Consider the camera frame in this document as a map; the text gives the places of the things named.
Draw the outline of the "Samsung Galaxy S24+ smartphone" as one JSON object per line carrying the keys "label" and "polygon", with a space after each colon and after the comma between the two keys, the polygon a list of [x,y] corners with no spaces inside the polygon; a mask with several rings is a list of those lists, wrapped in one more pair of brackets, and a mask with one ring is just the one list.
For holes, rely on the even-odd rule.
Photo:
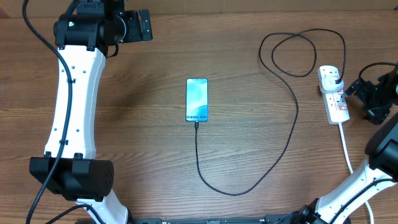
{"label": "Samsung Galaxy S24+ smartphone", "polygon": [[208,121],[208,79],[207,78],[187,79],[185,119],[188,122]]}

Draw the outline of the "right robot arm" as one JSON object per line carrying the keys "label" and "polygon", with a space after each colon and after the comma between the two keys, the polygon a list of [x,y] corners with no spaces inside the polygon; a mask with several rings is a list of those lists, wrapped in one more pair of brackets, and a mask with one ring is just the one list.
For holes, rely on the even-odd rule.
{"label": "right robot arm", "polygon": [[346,90],[333,84],[335,68],[318,69],[320,89],[328,112],[337,111],[338,118],[328,116],[332,124],[344,122],[346,98],[355,95],[363,104],[366,118],[381,125],[365,148],[360,166],[335,190],[310,205],[280,219],[280,223],[344,223],[371,197],[397,183],[397,116],[388,118],[389,109],[397,103],[397,64],[373,84],[363,78],[355,80]]}

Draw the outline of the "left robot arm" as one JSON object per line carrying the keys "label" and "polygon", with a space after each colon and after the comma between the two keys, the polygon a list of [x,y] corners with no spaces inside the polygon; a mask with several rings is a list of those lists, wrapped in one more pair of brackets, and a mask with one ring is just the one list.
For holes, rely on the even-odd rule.
{"label": "left robot arm", "polygon": [[123,1],[73,1],[54,24],[58,90],[44,154],[29,171],[49,190],[84,208],[94,223],[132,223],[113,190],[114,166],[96,158],[94,123],[98,87],[109,47],[153,38],[147,9],[127,11]]}

